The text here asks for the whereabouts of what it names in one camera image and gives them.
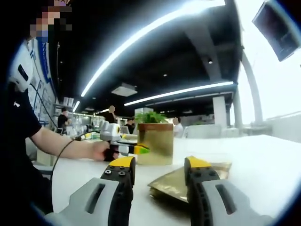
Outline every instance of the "black ceiling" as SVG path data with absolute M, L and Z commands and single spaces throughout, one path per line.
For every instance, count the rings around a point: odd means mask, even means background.
M 237 82 L 241 58 L 240 26 L 234 0 L 226 0 L 224 7 L 178 18 L 151 31 L 123 52 L 87 94 L 80 97 L 94 73 L 116 48 L 139 29 L 178 9 L 183 2 L 185 0 L 95 0 L 87 4 L 82 0 L 71 1 L 72 13 L 65 13 L 62 17 L 66 18 L 67 24 L 72 24 L 72 31 L 59 32 L 49 43 L 51 73 L 57 82 L 59 97 L 80 100 L 78 112 L 87 107 L 101 111 L 114 105 L 117 115 L 132 116 L 134 109 L 157 102 L 235 92 L 236 85 L 124 107 L 124 103 L 130 101 L 179 89 L 221 81 Z M 135 86 L 138 93 L 130 97 L 112 94 L 123 82 Z M 231 95 L 226 96 L 227 103 L 231 103 Z M 185 114 L 183 112 L 188 110 L 192 114 L 210 113 L 212 97 L 190 98 L 152 107 L 156 111 L 170 111 L 168 115 L 172 115 L 171 112 Z

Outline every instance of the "white table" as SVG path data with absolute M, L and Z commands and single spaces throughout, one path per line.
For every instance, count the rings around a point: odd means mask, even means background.
M 221 139 L 175 139 L 174 164 L 136 166 L 134 200 L 130 225 L 190 225 L 186 215 L 159 206 L 149 196 L 147 184 L 183 166 L 186 156 L 211 162 L 232 161 L 229 181 L 250 199 L 259 214 L 276 218 L 296 192 L 301 181 L 301 144 L 266 135 Z M 53 177 L 55 212 L 64 209 L 70 195 L 88 182 L 99 178 L 104 162 L 60 159 Z

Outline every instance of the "ceiling vent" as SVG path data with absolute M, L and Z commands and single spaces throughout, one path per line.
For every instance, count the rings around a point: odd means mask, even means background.
M 134 86 L 122 83 L 121 86 L 112 91 L 113 94 L 123 97 L 129 97 L 137 93 Z

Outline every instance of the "black cable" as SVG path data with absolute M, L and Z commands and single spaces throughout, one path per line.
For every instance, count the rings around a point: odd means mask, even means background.
M 53 119 L 52 119 L 52 117 L 50 116 L 49 112 L 47 111 L 47 108 L 45 107 L 45 105 L 44 105 L 44 103 L 43 103 L 43 100 L 42 100 L 42 98 L 41 98 L 41 96 L 40 96 L 38 90 L 37 90 L 37 89 L 35 88 L 35 86 L 32 85 L 31 83 L 30 83 L 30 85 L 31 85 L 31 86 L 33 87 L 33 89 L 37 92 L 37 94 L 38 94 L 38 96 L 39 96 L 39 98 L 40 98 L 40 100 L 41 100 L 41 103 L 42 103 L 42 105 L 43 105 L 43 107 L 44 107 L 44 109 L 45 109 L 47 115 L 49 116 L 50 120 L 51 120 L 52 123 L 54 124 L 55 128 L 58 129 L 57 125 L 55 124 L 55 122 L 53 121 Z
M 73 141 L 78 140 L 81 136 L 86 135 L 86 134 L 88 134 L 88 133 L 93 133 L 93 132 L 99 133 L 99 131 L 97 131 L 97 130 L 96 130 L 96 131 L 91 131 L 91 132 L 85 132 L 85 133 L 83 133 L 83 134 L 81 134 L 81 135 L 75 137 L 74 139 L 72 139 L 70 142 L 68 142 L 68 143 L 64 146 L 64 148 L 61 150 L 61 152 L 60 152 L 59 155 L 57 156 L 56 161 L 55 161 L 55 163 L 54 163 L 54 165 L 53 165 L 53 168 L 52 168 L 52 171 L 51 171 L 51 175 L 50 175 L 50 182 L 51 182 L 51 183 L 52 183 L 53 172 L 55 171 L 55 166 L 56 166 L 56 164 L 57 164 L 57 161 L 58 161 L 58 159 L 61 157 L 61 155 L 62 155 L 63 151 L 66 149 L 66 147 L 68 147 Z

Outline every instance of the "blue sign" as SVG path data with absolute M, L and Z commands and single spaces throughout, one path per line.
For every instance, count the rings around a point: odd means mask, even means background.
M 56 98 L 53 82 L 52 82 L 51 78 L 48 77 L 49 68 L 48 68 L 48 63 L 47 63 L 47 43 L 38 41 L 38 51 L 39 51 L 41 68 L 42 68 L 42 71 L 44 74 L 45 82 L 46 82 L 46 84 L 50 83 L 51 89 Z

